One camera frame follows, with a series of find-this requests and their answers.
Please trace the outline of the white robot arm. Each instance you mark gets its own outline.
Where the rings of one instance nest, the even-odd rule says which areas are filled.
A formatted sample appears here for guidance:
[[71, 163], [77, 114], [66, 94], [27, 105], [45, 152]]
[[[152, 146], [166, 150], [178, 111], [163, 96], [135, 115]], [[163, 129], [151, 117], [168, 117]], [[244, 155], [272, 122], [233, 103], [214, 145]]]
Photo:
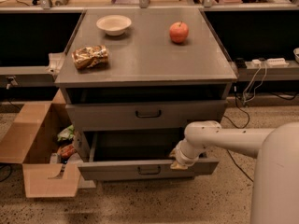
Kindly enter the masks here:
[[298, 122], [264, 129], [224, 129], [213, 120], [192, 122], [170, 152], [171, 167], [193, 166], [207, 147], [256, 160], [250, 224], [299, 224]]

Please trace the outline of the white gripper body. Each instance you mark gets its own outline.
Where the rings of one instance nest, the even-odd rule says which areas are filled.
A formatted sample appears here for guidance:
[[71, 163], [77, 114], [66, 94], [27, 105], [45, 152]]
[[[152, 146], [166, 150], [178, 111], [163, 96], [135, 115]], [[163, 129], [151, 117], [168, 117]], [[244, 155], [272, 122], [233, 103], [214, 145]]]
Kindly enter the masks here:
[[199, 155], [205, 152], [205, 148], [202, 145], [194, 146], [188, 141], [182, 140], [176, 145], [175, 151], [175, 161], [189, 168], [199, 160]]

